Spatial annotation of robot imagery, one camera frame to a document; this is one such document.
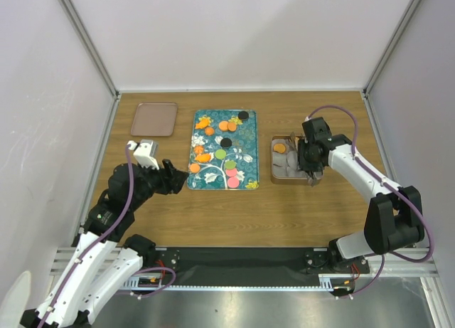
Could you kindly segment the orange sandwich cookie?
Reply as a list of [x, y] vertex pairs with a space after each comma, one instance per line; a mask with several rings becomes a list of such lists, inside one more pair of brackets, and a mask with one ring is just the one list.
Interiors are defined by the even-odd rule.
[[273, 151], [278, 154], [285, 154], [287, 152], [287, 146], [282, 143], [277, 143], [273, 146]]

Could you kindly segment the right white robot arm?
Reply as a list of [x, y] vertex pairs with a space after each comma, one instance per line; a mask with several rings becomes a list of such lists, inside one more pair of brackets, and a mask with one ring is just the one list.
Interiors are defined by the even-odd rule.
[[368, 203], [364, 227], [328, 244], [327, 263], [337, 273], [356, 258], [383, 255], [422, 241], [425, 237], [422, 201], [413, 186], [402, 187], [380, 173], [344, 134], [334, 135], [322, 117], [302, 124], [298, 168], [319, 179], [325, 168], [338, 172]]

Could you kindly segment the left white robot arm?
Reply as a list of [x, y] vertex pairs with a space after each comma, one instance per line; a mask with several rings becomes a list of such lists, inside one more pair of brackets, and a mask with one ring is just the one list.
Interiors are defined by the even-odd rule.
[[166, 267], [155, 242], [135, 234], [125, 240], [114, 262], [98, 271], [134, 222], [135, 211], [153, 195], [177, 194], [188, 172], [165, 159], [158, 168], [127, 162], [115, 167], [97, 203], [90, 210], [73, 256], [46, 300], [25, 310], [19, 320], [24, 327], [91, 327], [100, 310], [133, 275], [157, 273], [158, 289], [165, 289]]

